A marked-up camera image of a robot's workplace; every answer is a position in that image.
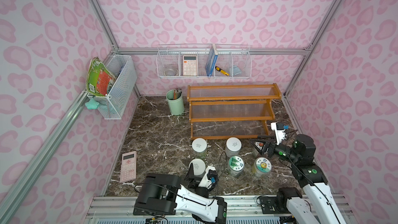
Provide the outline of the small white lid jar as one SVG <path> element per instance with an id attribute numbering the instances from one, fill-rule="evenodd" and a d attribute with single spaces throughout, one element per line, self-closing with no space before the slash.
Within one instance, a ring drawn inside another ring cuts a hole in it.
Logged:
<path id="1" fill-rule="evenodd" d="M 205 162 L 202 159 L 193 159 L 190 162 L 190 164 L 191 163 L 194 165 L 194 174 L 195 174 L 195 176 L 199 176 L 202 173 L 205 174 L 206 166 L 205 166 Z"/>

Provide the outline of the tall white tin jar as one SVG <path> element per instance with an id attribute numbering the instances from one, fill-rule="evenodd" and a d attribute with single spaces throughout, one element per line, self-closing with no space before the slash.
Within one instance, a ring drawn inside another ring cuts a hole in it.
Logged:
<path id="1" fill-rule="evenodd" d="M 228 158 L 238 156 L 242 148 L 241 140 L 235 137 L 231 137 L 226 141 L 225 153 Z"/>

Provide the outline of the white lid green label jar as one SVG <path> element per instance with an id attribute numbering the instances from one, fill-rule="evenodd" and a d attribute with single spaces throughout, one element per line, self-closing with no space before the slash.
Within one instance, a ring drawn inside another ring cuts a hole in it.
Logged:
<path id="1" fill-rule="evenodd" d="M 207 155 L 207 141 L 197 138 L 192 142 L 193 153 L 196 158 L 204 159 Z"/>

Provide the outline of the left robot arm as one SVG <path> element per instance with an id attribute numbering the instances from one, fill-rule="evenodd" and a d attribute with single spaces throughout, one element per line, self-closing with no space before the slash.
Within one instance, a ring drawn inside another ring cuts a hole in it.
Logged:
<path id="1" fill-rule="evenodd" d="M 149 173 L 140 183 L 133 215 L 150 215 L 166 219 L 166 215 L 176 215 L 178 211 L 190 213 L 205 224 L 225 224 L 227 222 L 227 202 L 222 197 L 209 197 L 219 181 L 215 167 L 208 166 L 202 178 L 194 175 L 190 165 L 186 175 L 188 187 L 181 177 L 171 174 Z"/>

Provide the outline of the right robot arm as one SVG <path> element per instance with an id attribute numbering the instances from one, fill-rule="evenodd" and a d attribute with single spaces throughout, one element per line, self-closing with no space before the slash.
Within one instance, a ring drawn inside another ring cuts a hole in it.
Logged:
<path id="1" fill-rule="evenodd" d="M 316 145 L 314 140 L 298 134 L 291 146 L 277 144 L 270 136 L 259 135 L 251 139 L 255 150 L 269 158 L 277 156 L 290 163 L 290 169 L 299 186 L 309 198 L 308 205 L 295 187 L 280 188 L 275 197 L 261 197 L 264 214 L 275 211 L 277 214 L 291 214 L 298 224 L 345 224 L 320 167 L 314 163 Z"/>

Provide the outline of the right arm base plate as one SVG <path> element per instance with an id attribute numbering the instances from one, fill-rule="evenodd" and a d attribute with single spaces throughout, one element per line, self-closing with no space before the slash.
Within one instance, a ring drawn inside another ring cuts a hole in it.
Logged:
<path id="1" fill-rule="evenodd" d="M 276 204 L 277 197 L 259 196 L 256 203 L 261 207 L 262 214 L 279 214 L 279 208 Z"/>

